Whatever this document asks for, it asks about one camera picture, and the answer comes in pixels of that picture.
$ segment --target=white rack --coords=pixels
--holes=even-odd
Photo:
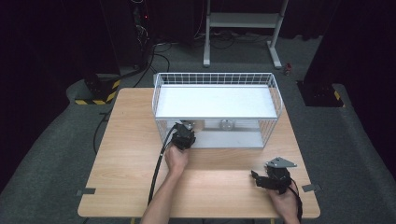
[[[210,0],[207,0],[204,67],[210,66],[210,27],[249,27],[274,29],[272,40],[267,41],[267,47],[274,62],[274,67],[281,68],[282,64],[277,56],[275,44],[288,2],[289,0],[283,0],[279,13],[212,13],[210,11]]]
[[[196,132],[197,148],[263,148],[282,106],[270,73],[160,73],[152,99],[163,142],[185,120]]]

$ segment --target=table top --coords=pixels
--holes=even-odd
[[[83,194],[82,217],[142,217],[162,142],[152,114],[153,89],[121,89]],[[196,148],[181,177],[171,217],[278,217],[265,189],[256,187],[250,170],[265,175],[264,164],[281,157],[289,168],[304,205],[304,218],[320,214],[286,109],[264,149]],[[156,189],[167,173],[163,162]]]

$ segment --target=wire basket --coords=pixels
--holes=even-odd
[[[153,114],[165,137],[175,122],[195,130],[192,147],[265,147],[283,102],[271,73],[159,73]]]

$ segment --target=dark background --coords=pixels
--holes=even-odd
[[[79,1],[0,3],[1,189],[37,137],[68,106],[65,91],[72,83],[85,78],[82,67],[94,73],[117,73],[120,68],[119,55],[109,47],[112,45],[111,31],[101,22],[105,18],[99,7],[101,1],[84,2],[91,8],[86,12],[90,21],[82,19],[81,22],[96,31],[86,31],[84,38],[81,33],[70,35],[71,30],[78,31],[69,22],[69,16],[71,9],[81,7]],[[114,4],[125,2],[113,1]],[[148,0],[145,3],[152,37],[163,35],[191,42],[199,27],[202,1]],[[242,6],[240,1],[213,1],[212,10],[256,12],[261,9],[277,11],[278,7],[279,1],[275,0],[248,0]],[[395,9],[391,0],[292,0],[280,32],[285,38],[302,35],[309,39],[324,35],[305,79],[312,83],[338,82],[346,86],[365,131],[393,174],[396,143],[392,111],[396,99],[393,22],[396,20],[392,12]],[[172,31],[180,23],[172,21],[175,19],[172,16],[187,18],[182,23],[186,28],[178,27],[178,34]],[[125,21],[124,25],[134,27],[134,22]],[[76,42],[73,46],[79,46],[79,53],[70,50],[71,41]]]

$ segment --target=cable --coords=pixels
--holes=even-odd
[[[151,72],[153,74],[157,74],[158,73],[158,71],[153,66],[150,66],[149,69],[151,70]]]
[[[197,32],[196,32],[195,35],[194,35],[194,38],[199,34],[199,32],[200,32],[200,30],[201,30],[201,26],[202,26],[202,23],[203,23],[203,21],[204,21],[204,14],[205,14],[205,0],[202,0],[201,20],[200,20],[200,22],[199,22],[199,26],[198,26]]]
[[[144,28],[141,25],[136,25],[136,31],[137,31],[137,40],[140,43],[140,50],[143,52],[144,47],[146,46],[148,39],[149,39],[149,33],[146,30],[146,28]]]
[[[168,62],[168,67],[166,68],[166,72],[169,72],[169,67],[170,67],[170,65],[171,65],[171,63],[169,62],[169,60],[168,60],[165,56],[163,56],[163,55],[161,55],[161,54],[156,54],[156,53],[155,53],[154,55],[163,57],[163,58]]]
[[[135,87],[140,83],[140,81],[143,79],[143,77],[145,76],[145,74],[146,74],[146,73],[148,72],[148,70],[150,69],[151,64],[152,64],[152,61],[154,60],[154,53],[152,53],[151,55],[152,55],[152,56],[151,56],[151,60],[150,60],[150,62],[149,62],[149,64],[148,64],[148,66],[147,66],[145,72],[144,72],[143,75],[139,78],[139,80],[137,80],[137,82],[134,84],[133,88],[135,88]]]
[[[161,46],[161,45],[169,45],[169,48],[163,49],[163,50],[160,50],[160,51],[155,51],[155,53],[163,53],[163,52],[168,51],[169,49],[172,48],[172,46],[174,45],[174,43],[161,43],[161,44],[156,44],[155,47],[158,47],[158,46]]]
[[[265,35],[256,35],[256,36],[254,36],[254,35],[240,35],[235,38],[235,42],[236,43],[259,43],[259,42],[266,41],[271,38],[270,35],[265,36],[265,38],[260,38],[262,36],[265,36]]]
[[[135,76],[139,73],[141,73],[143,70],[145,70],[147,68],[147,64],[144,64],[143,66],[139,67],[138,70],[135,70],[133,72],[127,73],[125,75],[122,76],[116,76],[116,77],[102,77],[100,78],[101,81],[118,81],[127,77],[132,77]]]
[[[152,181],[151,181],[151,188],[149,190],[149,196],[148,196],[148,205],[149,205],[149,203],[151,203],[151,200],[152,200],[152,196],[153,196],[154,188],[155,188],[155,182],[157,181],[157,175],[158,175],[158,172],[160,171],[161,161],[163,160],[163,153],[165,152],[165,150],[168,146],[168,144],[166,144],[166,142],[168,141],[169,135],[171,135],[172,131],[175,128],[176,128],[176,125],[174,125],[172,127],[172,129],[169,131],[168,135],[166,135],[165,140],[163,141],[163,148],[161,148],[161,153],[160,153],[160,156],[158,157],[157,166],[155,167],[154,175],[153,175]]]
[[[139,4],[139,3],[142,3],[143,0],[140,0],[140,1],[131,0],[131,2]]]
[[[297,188],[296,182],[292,179],[291,181],[293,181],[294,185]],[[288,186],[288,188],[291,190],[291,192],[294,194],[294,196],[296,197],[296,201],[297,201],[297,218],[301,223],[302,217],[303,217],[303,202],[301,201],[300,198],[300,192],[298,191],[297,188],[297,192],[292,189],[290,186]]]
[[[226,47],[216,47],[214,44],[213,44],[213,42],[211,41],[210,42],[210,47],[212,47],[212,48],[214,48],[214,49],[227,49],[227,48],[229,48],[230,46],[232,46],[233,45],[233,43],[235,43],[235,37],[233,36],[233,35],[222,35],[221,36],[221,38],[224,38],[225,36],[229,36],[230,38],[229,39],[222,39],[222,41],[229,41],[229,40],[232,40],[232,42],[231,42],[231,44],[229,44],[228,46],[226,46]]]
[[[88,220],[90,220],[88,217],[84,219],[84,221],[82,222],[82,224],[85,224],[88,222]]]
[[[98,154],[98,151],[96,149],[96,135],[98,134],[99,128],[102,125],[103,122],[108,122],[107,115],[109,115],[111,113],[111,111],[113,110],[113,108],[111,108],[107,113],[99,113],[100,115],[103,115],[102,120],[99,122],[98,126],[96,127],[95,133],[93,134],[93,152],[96,154]]]

